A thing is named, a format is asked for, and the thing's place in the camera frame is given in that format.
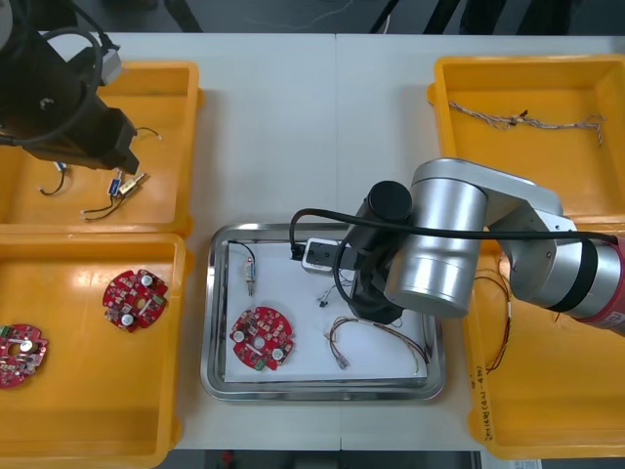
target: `metal terminal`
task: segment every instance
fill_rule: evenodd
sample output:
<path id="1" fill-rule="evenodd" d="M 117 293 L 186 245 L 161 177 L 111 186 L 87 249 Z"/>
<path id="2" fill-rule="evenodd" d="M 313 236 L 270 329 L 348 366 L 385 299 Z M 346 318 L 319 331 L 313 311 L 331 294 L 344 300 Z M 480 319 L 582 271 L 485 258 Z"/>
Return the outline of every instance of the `metal terminal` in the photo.
<path id="1" fill-rule="evenodd" d="M 256 263 L 251 257 L 245 261 L 245 281 L 247 282 L 247 293 L 254 296 L 254 287 L 256 286 Z"/>
<path id="2" fill-rule="evenodd" d="M 109 85 L 121 74 L 121 58 L 115 50 L 109 50 L 103 57 L 102 83 Z"/>
<path id="3" fill-rule="evenodd" d="M 118 195 L 121 197 L 129 196 L 132 192 L 134 192 L 139 187 L 139 185 L 142 183 L 142 181 L 146 177 L 147 177 L 146 173 L 140 173 L 139 176 L 137 176 L 136 178 L 125 182 L 119 187 Z"/>

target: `orange tray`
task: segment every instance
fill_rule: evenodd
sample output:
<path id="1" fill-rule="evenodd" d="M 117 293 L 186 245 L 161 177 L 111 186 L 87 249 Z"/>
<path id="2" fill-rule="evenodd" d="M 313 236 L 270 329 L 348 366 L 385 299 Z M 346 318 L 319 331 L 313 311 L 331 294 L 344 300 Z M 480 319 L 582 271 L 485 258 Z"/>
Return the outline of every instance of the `orange tray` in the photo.
<path id="1" fill-rule="evenodd" d="M 485 243 L 478 269 L 497 270 L 500 254 Z M 486 374 L 501 347 L 506 303 L 497 285 L 476 280 L 463 319 L 471 434 L 505 459 L 625 456 L 625 340 L 556 318 L 513 300 L 506 354 Z"/>
<path id="2" fill-rule="evenodd" d="M 154 467 L 175 419 L 186 248 L 175 234 L 0 234 L 0 323 L 42 330 L 34 376 L 2 390 L 0 467 Z M 147 329 L 104 318 L 103 293 L 145 268 L 169 286 Z"/>
<path id="3" fill-rule="evenodd" d="M 462 158 L 555 191 L 577 223 L 625 221 L 625 61 L 622 56 L 445 57 L 428 90 L 442 157 Z M 450 109 L 529 115 L 548 123 L 605 118 L 593 129 L 497 130 Z"/>
<path id="4" fill-rule="evenodd" d="M 131 150 L 139 170 L 149 178 L 110 217 L 81 220 L 82 209 L 108 205 L 114 171 L 71 167 L 63 189 L 53 196 L 39 193 L 59 183 L 54 164 L 22 149 L 0 149 L 0 233 L 158 232 L 188 236 L 190 174 L 197 109 L 202 103 L 198 70 L 193 63 L 127 63 L 111 85 L 99 91 L 111 107 L 119 107 L 136 127 L 149 127 L 160 141 L 140 131 Z"/>
<path id="5" fill-rule="evenodd" d="M 621 56 L 443 58 L 435 105 L 442 156 L 461 157 L 556 191 L 580 230 L 621 232 L 625 221 L 625 73 Z M 448 101 L 545 122 L 605 117 L 594 130 L 502 131 L 452 110 Z M 479 268 L 497 269 L 500 249 L 485 242 Z M 463 319 L 472 380 L 474 438 L 502 458 L 625 456 L 625 340 L 609 331 L 513 302 L 510 342 L 486 375 L 503 337 L 501 290 L 476 281 Z"/>

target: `electronic component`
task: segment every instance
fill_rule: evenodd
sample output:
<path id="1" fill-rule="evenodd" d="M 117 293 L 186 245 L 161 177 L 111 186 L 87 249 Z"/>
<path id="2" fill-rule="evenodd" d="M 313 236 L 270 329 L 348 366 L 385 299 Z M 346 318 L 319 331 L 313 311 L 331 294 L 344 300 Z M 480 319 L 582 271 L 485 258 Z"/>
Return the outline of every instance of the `electronic component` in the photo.
<path id="1" fill-rule="evenodd" d="M 28 324 L 0 326 L 0 388 L 19 386 L 43 361 L 48 341 Z"/>
<path id="2" fill-rule="evenodd" d="M 104 292 L 103 305 L 108 307 L 104 317 L 128 332 L 150 327 L 167 306 L 167 289 L 163 280 L 146 270 L 124 272 Z"/>
<path id="3" fill-rule="evenodd" d="M 130 181 L 126 181 L 124 184 L 122 184 L 119 187 L 118 196 L 128 197 L 143 183 L 143 180 L 146 177 L 147 177 L 146 173 L 139 173 L 139 176 L 131 179 Z"/>
<path id="4" fill-rule="evenodd" d="M 124 182 L 124 173 L 121 171 L 117 172 L 117 177 L 113 178 L 110 182 L 110 186 L 108 187 L 108 195 L 111 197 L 117 197 L 119 194 L 119 187 Z"/>
<path id="5" fill-rule="evenodd" d="M 236 356 L 257 371 L 265 367 L 276 370 L 293 350 L 291 324 L 279 311 L 258 307 L 247 310 L 236 321 L 230 333 Z"/>
<path id="6" fill-rule="evenodd" d="M 306 243 L 302 267 L 312 274 L 332 275 L 331 261 L 334 260 L 334 253 L 339 245 L 339 241 L 329 239 L 317 239 L 311 237 Z"/>
<path id="7" fill-rule="evenodd" d="M 245 244 L 240 241 L 230 241 L 230 244 L 238 244 L 239 246 L 247 249 L 247 252 L 250 253 L 250 257 L 245 261 L 245 282 L 247 283 L 247 294 L 249 296 L 254 296 L 254 290 L 256 287 L 256 255 L 254 255 L 254 251 Z"/>
<path id="8" fill-rule="evenodd" d="M 245 261 L 245 282 L 247 283 L 247 292 L 250 296 L 254 296 L 254 284 L 256 283 L 256 263 L 251 257 Z"/>

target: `silver cylinder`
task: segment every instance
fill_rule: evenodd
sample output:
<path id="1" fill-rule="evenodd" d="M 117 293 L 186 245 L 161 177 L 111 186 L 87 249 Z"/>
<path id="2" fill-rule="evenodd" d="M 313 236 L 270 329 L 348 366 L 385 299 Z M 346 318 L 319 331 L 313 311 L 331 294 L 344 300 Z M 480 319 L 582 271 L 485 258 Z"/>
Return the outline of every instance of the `silver cylinder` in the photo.
<path id="1" fill-rule="evenodd" d="M 481 231 L 486 195 L 467 183 L 428 179 L 412 188 L 413 225 Z M 462 318 L 469 310 L 479 240 L 410 235 L 393 260 L 385 296 L 406 310 Z"/>
<path id="2" fill-rule="evenodd" d="M 567 314 L 578 319 L 591 318 L 612 299 L 621 279 L 621 260 L 613 246 L 597 245 L 597 274 L 582 302 Z"/>

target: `cylindrical component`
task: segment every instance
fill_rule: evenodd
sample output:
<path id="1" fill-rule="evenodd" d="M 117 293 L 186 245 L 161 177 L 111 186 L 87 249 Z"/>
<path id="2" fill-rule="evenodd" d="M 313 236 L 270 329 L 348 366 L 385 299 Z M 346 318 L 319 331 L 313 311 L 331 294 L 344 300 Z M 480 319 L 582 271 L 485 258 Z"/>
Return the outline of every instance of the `cylindrical component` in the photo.
<path id="1" fill-rule="evenodd" d="M 410 191 L 395 181 L 382 181 L 371 188 L 358 208 L 356 217 L 376 222 L 407 225 L 410 222 L 411 213 Z M 353 249 L 366 252 L 384 243 L 390 235 L 396 237 L 395 233 L 386 230 L 351 225 L 345 238 Z"/>
<path id="2" fill-rule="evenodd" d="M 128 327 L 129 325 L 133 325 L 133 322 L 135 322 L 135 318 L 133 318 L 133 315 L 124 315 L 121 317 L 121 323 L 126 327 Z"/>
<path id="3" fill-rule="evenodd" d="M 20 344 L 20 351 L 25 354 L 34 354 L 37 351 L 39 345 L 36 342 L 30 340 L 24 340 Z"/>
<path id="4" fill-rule="evenodd" d="M 486 195 L 450 179 L 417 181 L 411 188 L 415 227 L 481 231 Z M 410 235 L 395 256 L 385 296 L 402 308 L 440 318 L 462 318 L 469 309 L 479 240 Z"/>
<path id="5" fill-rule="evenodd" d="M 600 311 L 585 317 L 580 317 L 579 312 L 577 312 L 577 320 L 625 336 L 625 238 L 620 237 L 618 239 L 618 246 L 598 246 L 597 250 L 599 254 L 597 275 L 591 291 L 596 292 L 596 296 L 600 297 L 601 301 L 593 300 L 594 304 L 599 306 L 604 302 L 605 296 L 610 290 L 613 293 L 608 297 Z M 616 254 L 618 263 L 608 250 Z M 580 303 L 580 306 L 584 303 L 589 303 L 587 298 Z"/>
<path id="6" fill-rule="evenodd" d="M 150 285 L 152 285 L 152 277 L 150 277 L 150 276 L 143 276 L 143 277 L 141 277 L 141 285 L 143 285 L 143 286 L 150 286 Z"/>
<path id="7" fill-rule="evenodd" d="M 245 340 L 245 333 L 243 333 L 242 330 L 237 330 L 233 335 L 232 335 L 232 339 L 234 339 L 234 342 L 241 343 Z"/>
<path id="8" fill-rule="evenodd" d="M 279 362 L 280 360 L 282 360 L 284 358 L 284 352 L 282 352 L 282 349 L 273 349 L 271 351 L 271 357 Z"/>

